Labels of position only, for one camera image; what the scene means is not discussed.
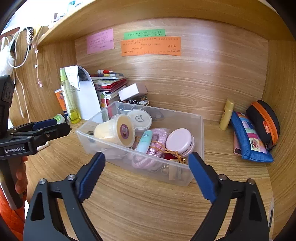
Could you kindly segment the person left hand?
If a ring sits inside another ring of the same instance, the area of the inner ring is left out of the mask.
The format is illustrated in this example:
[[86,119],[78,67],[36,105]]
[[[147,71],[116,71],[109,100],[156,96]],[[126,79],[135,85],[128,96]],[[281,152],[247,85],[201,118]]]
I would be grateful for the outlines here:
[[28,179],[27,179],[26,164],[25,164],[27,160],[28,158],[26,156],[22,157],[22,161],[18,165],[18,168],[16,170],[15,190],[18,194],[21,194],[27,190]]

